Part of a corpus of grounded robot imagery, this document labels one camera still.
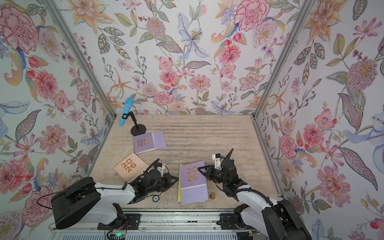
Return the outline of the pink calendar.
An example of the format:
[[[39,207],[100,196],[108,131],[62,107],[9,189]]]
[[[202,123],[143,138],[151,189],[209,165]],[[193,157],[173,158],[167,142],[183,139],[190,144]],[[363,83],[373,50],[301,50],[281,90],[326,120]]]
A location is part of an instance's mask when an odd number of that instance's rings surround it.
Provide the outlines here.
[[[114,170],[125,181],[132,182],[142,174],[148,165],[135,153],[130,153],[114,166]]]

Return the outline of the yellow-green calendar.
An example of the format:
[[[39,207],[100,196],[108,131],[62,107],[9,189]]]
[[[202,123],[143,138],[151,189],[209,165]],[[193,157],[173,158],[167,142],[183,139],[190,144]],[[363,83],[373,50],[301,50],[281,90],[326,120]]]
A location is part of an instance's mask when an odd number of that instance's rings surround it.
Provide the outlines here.
[[[183,164],[180,164],[179,167],[179,183],[178,183],[178,203],[182,201],[182,191],[181,191],[181,167]]]

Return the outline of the purple calendar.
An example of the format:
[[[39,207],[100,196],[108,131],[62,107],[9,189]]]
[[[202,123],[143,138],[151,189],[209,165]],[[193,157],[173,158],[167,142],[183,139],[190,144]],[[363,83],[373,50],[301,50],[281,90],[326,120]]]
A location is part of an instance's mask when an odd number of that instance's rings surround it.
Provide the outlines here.
[[[209,200],[207,179],[198,171],[198,167],[203,166],[205,166],[204,161],[182,165],[182,205],[201,203]]]
[[[145,133],[134,136],[134,153],[141,154],[167,147],[164,132]]]

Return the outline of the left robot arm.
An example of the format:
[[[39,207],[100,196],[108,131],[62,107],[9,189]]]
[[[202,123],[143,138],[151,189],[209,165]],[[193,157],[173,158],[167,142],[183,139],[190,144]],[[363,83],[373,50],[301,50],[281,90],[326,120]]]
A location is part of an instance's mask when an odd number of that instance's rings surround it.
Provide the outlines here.
[[[166,192],[178,180],[157,169],[145,171],[122,186],[104,185],[86,177],[51,198],[56,228],[63,230],[77,223],[99,223],[118,229],[127,222],[122,204],[136,204],[155,193]]]

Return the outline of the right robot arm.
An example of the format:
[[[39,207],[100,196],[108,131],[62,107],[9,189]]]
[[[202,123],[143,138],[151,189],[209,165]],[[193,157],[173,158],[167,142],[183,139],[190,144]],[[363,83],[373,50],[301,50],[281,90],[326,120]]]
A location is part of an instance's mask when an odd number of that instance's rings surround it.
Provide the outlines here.
[[[239,178],[235,161],[221,157],[220,166],[207,165],[198,171],[215,184],[222,184],[227,197],[240,202],[234,209],[235,224],[251,227],[269,240],[311,240],[304,222],[288,200],[274,200],[252,189]]]

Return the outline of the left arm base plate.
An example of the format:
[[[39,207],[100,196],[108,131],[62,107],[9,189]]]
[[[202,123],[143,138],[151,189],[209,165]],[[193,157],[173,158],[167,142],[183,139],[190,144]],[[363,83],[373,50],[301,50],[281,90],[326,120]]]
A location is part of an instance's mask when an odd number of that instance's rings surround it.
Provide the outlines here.
[[[97,230],[138,230],[141,214],[125,214],[125,218],[117,218],[111,224],[98,224]]]

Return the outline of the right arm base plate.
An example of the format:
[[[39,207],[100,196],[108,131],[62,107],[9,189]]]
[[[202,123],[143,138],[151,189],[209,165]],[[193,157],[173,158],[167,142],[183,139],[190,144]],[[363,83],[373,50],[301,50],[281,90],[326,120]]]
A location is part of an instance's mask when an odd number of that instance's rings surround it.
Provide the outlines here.
[[[222,230],[256,230],[251,226],[241,226],[241,224],[238,224],[234,213],[219,214],[219,220],[216,221],[216,224],[220,226]]]

